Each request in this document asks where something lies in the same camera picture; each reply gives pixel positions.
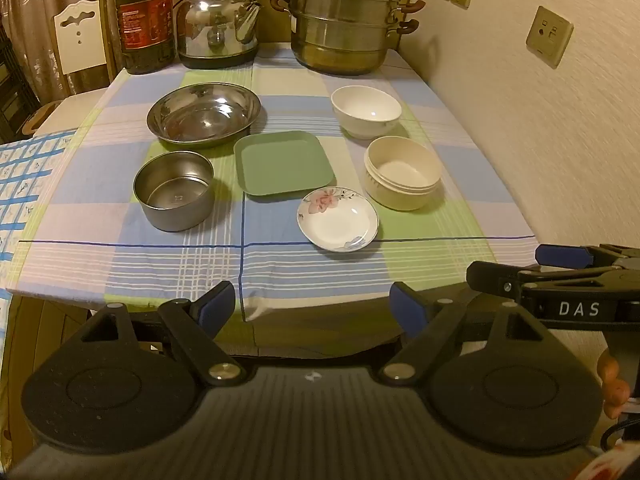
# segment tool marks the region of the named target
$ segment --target pot handle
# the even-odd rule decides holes
[[[287,9],[287,7],[285,7],[281,2],[284,1],[287,3],[287,5],[289,5],[291,0],[269,0],[269,3],[271,4],[271,7],[274,10],[277,10],[278,12],[289,12],[289,9]]]
[[[426,3],[423,0],[417,0],[414,4],[400,4],[397,10],[405,14],[411,14],[412,12],[423,10],[425,5]]]
[[[403,34],[411,34],[418,30],[420,26],[420,22],[418,20],[409,20],[408,22],[400,22],[398,23],[398,29],[396,32],[400,35]]]

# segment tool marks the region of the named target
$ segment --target silver bolt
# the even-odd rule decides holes
[[[239,366],[232,363],[220,363],[209,368],[209,375],[214,379],[228,381],[235,379],[242,373]]]
[[[393,363],[385,366],[383,372],[387,377],[400,381],[412,378],[415,375],[415,368],[407,363]]]

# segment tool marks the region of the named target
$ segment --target green tray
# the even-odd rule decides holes
[[[307,132],[249,135],[234,153],[238,184],[250,195],[317,189],[334,179],[320,141]]]

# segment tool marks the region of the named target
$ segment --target hand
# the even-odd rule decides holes
[[[598,359],[598,375],[602,379],[602,394],[604,396],[604,413],[609,418],[618,418],[622,407],[631,395],[629,385],[618,378],[620,365],[605,350]]]

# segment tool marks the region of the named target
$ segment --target white saucer with flower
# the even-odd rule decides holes
[[[378,214],[360,193],[323,187],[305,196],[298,225],[308,240],[327,251],[351,253],[369,245],[378,232]]]

